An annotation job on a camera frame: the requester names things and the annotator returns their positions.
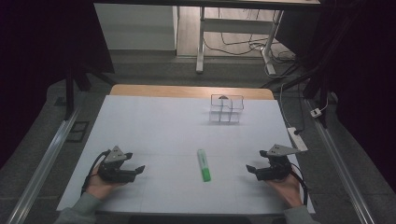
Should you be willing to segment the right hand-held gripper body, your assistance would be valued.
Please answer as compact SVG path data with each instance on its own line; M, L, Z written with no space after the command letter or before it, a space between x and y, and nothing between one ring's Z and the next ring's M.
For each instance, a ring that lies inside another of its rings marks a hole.
M295 175L288 156L297 153L300 153L300 150L297 148L274 144L267 151L268 158L266 159L269 161L270 166L257 169L257 179L283 180L288 175Z

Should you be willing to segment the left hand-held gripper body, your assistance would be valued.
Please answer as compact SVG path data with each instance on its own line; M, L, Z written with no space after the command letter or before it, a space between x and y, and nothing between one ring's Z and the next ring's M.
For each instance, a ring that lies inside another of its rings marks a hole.
M121 170L125 160L125 153L118 146L114 146L106 157L101 161L98 175L109 183L129 183L134 182L135 171Z

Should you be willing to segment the person's left hand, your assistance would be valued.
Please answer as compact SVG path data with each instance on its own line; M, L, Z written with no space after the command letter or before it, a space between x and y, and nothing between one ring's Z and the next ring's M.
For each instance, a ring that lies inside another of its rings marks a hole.
M104 181L97 173L99 166L96 165L89 175L86 192L99 200L105 199L115 188L123 186L123 183L109 183Z

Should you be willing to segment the person's right hand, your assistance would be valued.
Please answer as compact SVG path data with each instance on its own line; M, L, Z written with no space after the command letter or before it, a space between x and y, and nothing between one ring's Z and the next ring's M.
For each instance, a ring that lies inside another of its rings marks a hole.
M301 199L300 183L293 175L288 175L283 180L266 180L265 183L278 194L289 208L304 204Z

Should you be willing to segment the white power strip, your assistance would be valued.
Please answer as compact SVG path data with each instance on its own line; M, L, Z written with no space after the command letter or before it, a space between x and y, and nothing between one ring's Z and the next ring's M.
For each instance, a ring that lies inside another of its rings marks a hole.
M307 151L308 147L306 146L303 138L299 135L298 131L294 127L289 127L287 129L290 139L294 146L299 149L300 151Z

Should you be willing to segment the green highlighter pen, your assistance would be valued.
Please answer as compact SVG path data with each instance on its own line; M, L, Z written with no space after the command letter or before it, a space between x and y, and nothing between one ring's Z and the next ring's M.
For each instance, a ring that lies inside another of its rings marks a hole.
M209 182L211 180L211 174L208 167L207 157L203 149L197 150L198 162L200 165L203 180Z

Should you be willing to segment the white paper mat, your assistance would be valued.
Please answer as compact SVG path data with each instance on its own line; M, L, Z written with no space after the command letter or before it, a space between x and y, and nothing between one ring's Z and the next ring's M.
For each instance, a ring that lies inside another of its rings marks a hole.
M58 207L75 204L95 158L118 146L133 153L124 169L146 167L105 199L103 212L282 213L286 205L246 167L267 166L260 150L290 144L278 103L246 100L244 106L237 123L216 123L209 120L208 99L107 96ZM203 180L198 149L205 151L209 182Z

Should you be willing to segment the black floor plate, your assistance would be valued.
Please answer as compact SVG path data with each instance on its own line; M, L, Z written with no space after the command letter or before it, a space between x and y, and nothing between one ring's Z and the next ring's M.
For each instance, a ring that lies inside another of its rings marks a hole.
M88 121L76 121L69 134L66 137L66 141L69 143L81 143L89 127Z

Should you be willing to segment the clear acrylic organizer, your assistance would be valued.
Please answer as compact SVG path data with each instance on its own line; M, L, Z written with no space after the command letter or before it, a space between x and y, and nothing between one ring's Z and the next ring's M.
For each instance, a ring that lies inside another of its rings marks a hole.
M212 94L209 120L213 122L237 123L244 110L242 95Z

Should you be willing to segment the black metal stand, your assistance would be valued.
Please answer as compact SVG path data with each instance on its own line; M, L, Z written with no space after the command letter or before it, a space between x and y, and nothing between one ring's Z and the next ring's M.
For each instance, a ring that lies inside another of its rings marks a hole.
M324 128L326 124L326 103L327 93L329 90L330 67L335 58L335 53L339 49L343 38L347 34L352 19L345 17L337 21L333 27L325 32L321 30L322 36L314 40L314 46L305 56L297 58L294 63L280 76L262 85L262 89L270 87L274 83L278 83L279 87L276 92L281 92L298 84L308 81L308 84L303 90L303 97L305 99L312 99L319 93L319 108L322 112L319 120ZM292 75L301 66L306 68L297 78L292 79L286 83L281 84L280 81Z
M65 73L65 87L66 87L66 110L65 120L70 120L75 111L75 92L74 85L77 85L81 91L89 91L92 87L88 79L88 74L94 75L110 86L114 86L117 82L108 77L104 72L100 72L93 66L87 63L75 63Z

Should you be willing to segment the wooden table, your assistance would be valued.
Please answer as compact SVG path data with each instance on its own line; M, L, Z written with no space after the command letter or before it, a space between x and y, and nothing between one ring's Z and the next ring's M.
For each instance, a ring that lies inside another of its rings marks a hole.
M110 91L112 96L175 98L210 98L212 94L242 95L248 100L274 100L273 93L268 89L117 84Z

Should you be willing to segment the dark curtain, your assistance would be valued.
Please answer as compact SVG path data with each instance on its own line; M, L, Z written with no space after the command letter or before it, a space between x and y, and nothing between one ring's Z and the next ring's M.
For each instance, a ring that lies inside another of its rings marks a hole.
M95 0L0 0L0 168L68 74L112 73Z
M314 40L352 19L330 67L339 121L396 193L396 0L319 0L322 9L287 10L276 38L305 56Z

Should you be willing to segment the white cabinet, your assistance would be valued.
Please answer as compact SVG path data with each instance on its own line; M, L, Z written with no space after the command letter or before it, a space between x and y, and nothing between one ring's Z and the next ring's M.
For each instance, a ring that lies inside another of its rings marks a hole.
M176 50L177 8L94 4L109 49Z

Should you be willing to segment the metal floor rail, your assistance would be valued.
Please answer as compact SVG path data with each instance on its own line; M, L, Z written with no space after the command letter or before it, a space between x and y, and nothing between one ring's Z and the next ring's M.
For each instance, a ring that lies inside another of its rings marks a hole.
M312 120L361 224L376 224L374 216L349 172L347 164L335 144L329 129L325 128L318 118L312 118Z
M73 124L75 123L80 110L81 106L79 105L72 111L68 119L62 121L61 126L52 138L49 147L35 169L32 178L28 182L27 187L15 205L6 224L23 224L24 220L29 215L35 199L44 185L50 170L62 149L66 136L69 134Z

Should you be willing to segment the white desk frame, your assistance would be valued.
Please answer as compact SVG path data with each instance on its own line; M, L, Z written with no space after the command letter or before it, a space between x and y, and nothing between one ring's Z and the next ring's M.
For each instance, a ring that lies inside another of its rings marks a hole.
M229 34L252 34L267 35L268 38L260 53L265 63L265 71L268 75L274 76L276 70L271 62L270 50L276 36L276 31L283 11L276 10L271 21L248 21L233 20L221 18L206 18L205 8L200 7L200 23L199 23L199 42L196 61L196 73L202 74L204 71L204 35L205 33L229 33Z

